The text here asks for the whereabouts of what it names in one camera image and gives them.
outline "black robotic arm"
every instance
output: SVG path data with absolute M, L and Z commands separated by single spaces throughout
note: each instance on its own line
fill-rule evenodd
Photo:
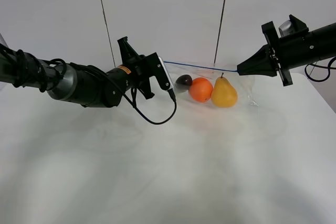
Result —
M 280 38 L 273 22 L 266 23 L 261 28 L 267 44 L 238 65 L 237 70 L 241 76 L 260 74 L 273 77 L 279 72 L 282 83 L 288 86 L 293 84 L 289 69 L 336 56 L 336 23 L 310 32 L 304 22 L 289 15 L 289 20 L 279 27 Z M 335 60 L 336 58 L 329 63 L 328 76 Z
M 62 59 L 51 61 L 37 59 L 22 50 L 13 51 L 0 44 L 0 81 L 17 87 L 39 88 L 47 91 L 55 100 L 81 104 L 84 107 L 111 108 L 118 106 L 124 97 L 148 122 L 162 124 L 174 115 L 177 105 L 173 84 L 163 60 L 153 53 L 138 55 L 128 44 L 127 37 L 118 40 L 122 65 L 108 71 L 94 66 L 65 63 Z M 146 99 L 154 96 L 149 78 L 155 76 L 160 88 L 169 93 L 174 101 L 173 114 L 165 121 L 156 123 L 149 120 L 137 108 L 136 92 L 139 90 Z M 125 93 L 131 89 L 132 100 Z

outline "pear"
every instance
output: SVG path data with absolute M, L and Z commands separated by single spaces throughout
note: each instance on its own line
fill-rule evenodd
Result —
M 221 108 L 232 107 L 238 100 L 238 94 L 229 81 L 223 77 L 218 77 L 211 94 L 211 100 L 214 105 Z

